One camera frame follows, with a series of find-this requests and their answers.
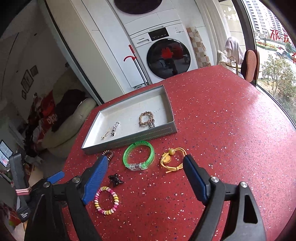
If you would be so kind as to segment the checkered cloth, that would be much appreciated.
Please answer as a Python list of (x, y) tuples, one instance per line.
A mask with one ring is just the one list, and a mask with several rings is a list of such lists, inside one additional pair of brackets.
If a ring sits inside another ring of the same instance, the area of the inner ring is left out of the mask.
[(204, 68), (211, 66), (209, 56), (206, 52), (206, 47), (203, 44), (201, 35), (199, 34), (196, 27), (186, 28), (191, 41), (193, 51), (195, 53), (198, 68)]

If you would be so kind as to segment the white upper dryer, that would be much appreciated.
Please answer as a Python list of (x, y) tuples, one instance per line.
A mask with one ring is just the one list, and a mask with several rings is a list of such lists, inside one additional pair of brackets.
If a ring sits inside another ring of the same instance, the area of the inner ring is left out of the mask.
[(171, 1), (109, 1), (128, 35), (180, 20)]

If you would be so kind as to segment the red handled mop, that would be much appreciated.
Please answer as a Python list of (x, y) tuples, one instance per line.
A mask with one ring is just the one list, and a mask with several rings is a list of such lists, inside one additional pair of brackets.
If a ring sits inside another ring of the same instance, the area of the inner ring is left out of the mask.
[(142, 78), (142, 80), (143, 80), (144, 85), (145, 85), (145, 86), (150, 85), (148, 79), (146, 78), (146, 76), (145, 76), (145, 74), (144, 74), (144, 71), (142, 70), (142, 68), (141, 68), (141, 66), (140, 66), (140, 63), (139, 63), (139, 61), (138, 61), (138, 57), (136, 56), (135, 50), (133, 49), (133, 47), (132, 47), (131, 44), (129, 44), (128, 47), (129, 47), (129, 49), (130, 49), (132, 55), (128, 55), (128, 56), (126, 56), (126, 57), (124, 58), (123, 61), (125, 62), (127, 59), (130, 58), (130, 59), (133, 61), (134, 65), (136, 66), (136, 68), (137, 68), (137, 70), (138, 70), (138, 73), (140, 74), (140, 76), (141, 76), (141, 78)]

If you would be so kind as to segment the wall picture frames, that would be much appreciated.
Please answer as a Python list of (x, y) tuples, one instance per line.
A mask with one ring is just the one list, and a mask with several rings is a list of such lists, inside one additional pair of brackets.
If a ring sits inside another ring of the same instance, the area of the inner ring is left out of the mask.
[(27, 99), (27, 93), (29, 93), (30, 88), (33, 85), (33, 82), (34, 82), (34, 79), (33, 79), (32, 75), (29, 73), (29, 70), (26, 69), (25, 73), (22, 77), (22, 80), (21, 80), (21, 86), (23, 88), (22, 89), (22, 98), (24, 100)]

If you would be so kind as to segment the white washing machine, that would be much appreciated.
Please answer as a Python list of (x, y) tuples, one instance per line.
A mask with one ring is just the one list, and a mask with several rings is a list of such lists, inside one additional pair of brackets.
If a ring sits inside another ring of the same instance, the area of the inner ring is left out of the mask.
[(152, 83), (198, 68), (187, 30), (180, 20), (130, 36)]

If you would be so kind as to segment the silver rhinestone hair clip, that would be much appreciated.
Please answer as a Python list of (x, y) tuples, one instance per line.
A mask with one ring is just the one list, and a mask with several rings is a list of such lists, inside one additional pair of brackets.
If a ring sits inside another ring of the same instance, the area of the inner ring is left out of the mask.
[(117, 129), (117, 127), (118, 127), (119, 125), (120, 125), (120, 122), (117, 121), (117, 122), (112, 126), (112, 128), (111, 128), (111, 133), (110, 133), (112, 137), (115, 135), (116, 129)]

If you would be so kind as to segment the white cabinet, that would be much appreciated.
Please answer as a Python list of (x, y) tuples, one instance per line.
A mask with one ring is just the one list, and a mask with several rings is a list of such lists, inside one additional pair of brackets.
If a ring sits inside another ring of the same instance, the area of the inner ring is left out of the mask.
[(131, 44), (107, 1), (40, 1), (51, 32), (84, 87), (98, 104), (144, 87)]

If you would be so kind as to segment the red printed cushion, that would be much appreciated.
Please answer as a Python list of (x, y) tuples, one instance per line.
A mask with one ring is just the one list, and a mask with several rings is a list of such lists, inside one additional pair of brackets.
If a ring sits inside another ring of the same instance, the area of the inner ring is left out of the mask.
[(41, 101), (41, 119), (38, 126), (38, 139), (40, 142), (52, 125), (57, 121), (56, 104), (53, 98), (53, 90)]

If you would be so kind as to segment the dark claw hair clip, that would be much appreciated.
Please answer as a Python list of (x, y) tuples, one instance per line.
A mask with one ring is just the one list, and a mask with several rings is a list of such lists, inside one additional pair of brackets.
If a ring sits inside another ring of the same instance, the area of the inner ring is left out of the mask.
[(109, 175), (108, 178), (112, 182), (114, 187), (124, 183), (123, 180), (120, 180), (118, 173), (115, 173), (113, 175)]

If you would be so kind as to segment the grey jewelry tray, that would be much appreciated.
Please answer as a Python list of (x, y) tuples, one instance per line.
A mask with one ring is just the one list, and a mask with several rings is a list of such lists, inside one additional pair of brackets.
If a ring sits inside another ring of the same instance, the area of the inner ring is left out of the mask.
[[(150, 111), (155, 127), (140, 126), (141, 113)], [(111, 132), (102, 140), (109, 127), (117, 122), (115, 135)], [(171, 103), (163, 85), (127, 97), (98, 112), (82, 144), (87, 154), (128, 146), (136, 141), (148, 141), (177, 132)]]

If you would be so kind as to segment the brown chair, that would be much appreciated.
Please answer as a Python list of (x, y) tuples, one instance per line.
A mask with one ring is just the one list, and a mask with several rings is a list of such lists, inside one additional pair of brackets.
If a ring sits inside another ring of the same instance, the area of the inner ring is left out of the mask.
[(241, 74), (243, 78), (248, 82), (257, 80), (259, 75), (259, 66), (259, 52), (256, 49), (247, 50), (241, 64)]

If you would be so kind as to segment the gold hair clip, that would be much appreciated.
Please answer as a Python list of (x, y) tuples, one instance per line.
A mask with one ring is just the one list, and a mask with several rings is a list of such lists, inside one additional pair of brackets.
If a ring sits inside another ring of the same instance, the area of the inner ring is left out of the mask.
[(111, 132), (111, 127), (108, 128), (108, 130), (107, 130), (106, 133), (101, 137), (101, 139), (104, 140), (104, 139), (109, 135), (110, 132)]

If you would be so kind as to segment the pale clothes pile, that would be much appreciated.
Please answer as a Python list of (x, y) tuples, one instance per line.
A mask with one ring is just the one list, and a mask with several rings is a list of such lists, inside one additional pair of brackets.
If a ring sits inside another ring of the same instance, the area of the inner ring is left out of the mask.
[(224, 50), (217, 51), (217, 65), (239, 74), (240, 66), (244, 59), (244, 53), (235, 38), (229, 37)]

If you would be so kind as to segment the green glitter bangle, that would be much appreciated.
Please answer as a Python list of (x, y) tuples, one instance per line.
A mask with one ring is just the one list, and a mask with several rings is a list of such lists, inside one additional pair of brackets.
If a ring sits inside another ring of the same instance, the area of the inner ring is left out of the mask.
[(147, 141), (131, 144), (123, 153), (122, 162), (130, 171), (143, 171), (154, 161), (155, 151)]

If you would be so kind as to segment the silver chain charm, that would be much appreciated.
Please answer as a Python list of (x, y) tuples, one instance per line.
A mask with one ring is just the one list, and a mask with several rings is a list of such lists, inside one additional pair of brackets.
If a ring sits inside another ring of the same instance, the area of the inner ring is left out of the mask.
[(155, 127), (155, 121), (154, 119), (152, 119), (150, 122), (149, 122), (149, 128), (154, 128)]

